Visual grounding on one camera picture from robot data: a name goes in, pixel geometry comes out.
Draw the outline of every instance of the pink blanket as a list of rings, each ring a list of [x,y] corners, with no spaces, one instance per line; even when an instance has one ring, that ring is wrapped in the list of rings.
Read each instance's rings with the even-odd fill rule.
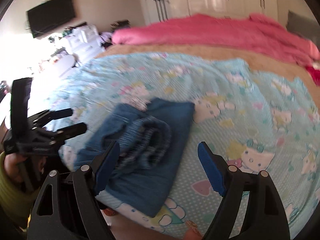
[[[248,19],[214,18],[207,15],[171,19],[142,28],[118,30],[114,44],[202,44],[230,46],[266,54],[282,62],[311,65],[320,59],[316,45],[286,31],[261,14]]]

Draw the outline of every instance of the clothes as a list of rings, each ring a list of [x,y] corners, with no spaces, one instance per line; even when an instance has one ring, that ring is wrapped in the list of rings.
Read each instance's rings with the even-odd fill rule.
[[[169,125],[154,117],[138,119],[128,125],[117,140],[121,154],[115,172],[132,172],[135,168],[152,169],[167,152],[171,142]]]
[[[167,123],[172,132],[171,144],[161,161],[152,169],[138,167],[131,173],[112,176],[106,187],[106,191],[116,198],[154,217],[161,209],[172,187],[183,149],[188,140],[193,113],[193,103],[175,103],[159,98],[151,101],[146,112],[127,104],[119,104],[113,114],[106,119],[104,125],[85,145],[85,148],[79,151],[75,169],[90,163],[95,155],[101,153],[103,138],[119,138],[121,136],[119,130],[123,130],[135,121],[153,116]]]
[[[103,32],[100,34],[99,41],[101,44],[104,44],[105,42],[110,42],[111,37],[112,37],[112,33]]]
[[[16,188],[4,172],[5,153],[0,155],[0,206],[7,216],[21,228],[28,225],[28,217],[39,190],[26,194]]]
[[[306,70],[309,72],[310,76],[312,77],[313,81],[317,86],[320,86],[320,70],[314,69],[311,66],[306,66]]]

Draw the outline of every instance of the pink heart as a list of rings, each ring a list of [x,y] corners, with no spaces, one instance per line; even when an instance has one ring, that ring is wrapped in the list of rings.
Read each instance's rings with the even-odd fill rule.
[[[284,144],[284,138],[283,137],[280,137],[279,139],[278,139],[278,141],[277,141],[277,144],[276,144],[276,146],[277,147],[281,147],[283,144]]]
[[[119,82],[112,82],[111,86],[116,87],[117,85],[119,85]]]
[[[261,110],[263,108],[263,103],[261,103],[261,102],[253,103],[252,106],[255,109]]]
[[[301,114],[301,115],[305,115],[305,114],[306,114],[306,111],[303,110],[302,108],[299,108],[297,112],[298,112],[299,114]]]
[[[211,184],[210,181],[205,179],[198,181],[191,185],[192,189],[201,196],[207,197],[210,195]]]

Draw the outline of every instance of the gray pillow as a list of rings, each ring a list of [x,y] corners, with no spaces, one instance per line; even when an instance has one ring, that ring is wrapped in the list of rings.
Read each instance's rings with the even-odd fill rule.
[[[311,40],[320,49],[320,25],[316,20],[288,12],[287,30],[300,37]]]

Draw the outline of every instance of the light blue bedsheet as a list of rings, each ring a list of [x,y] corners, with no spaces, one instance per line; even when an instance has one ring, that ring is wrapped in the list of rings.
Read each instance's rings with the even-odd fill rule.
[[[270,173],[286,209],[291,237],[297,235],[320,199],[320,118],[300,79],[289,82],[272,73],[251,73],[242,59],[206,61],[166,53],[95,59],[48,99],[53,109],[74,110],[71,118],[53,122],[52,129],[77,122],[89,127],[86,134],[67,141],[61,150],[64,161],[73,168],[76,153],[117,103],[132,103],[133,98],[147,102],[153,97],[196,104],[195,123],[165,205],[149,218],[106,192],[100,193],[100,201],[145,227],[177,238],[186,232],[186,220],[205,233],[221,201],[197,157],[198,143],[205,141],[242,171]],[[239,233],[247,201],[244,194],[233,234]]]

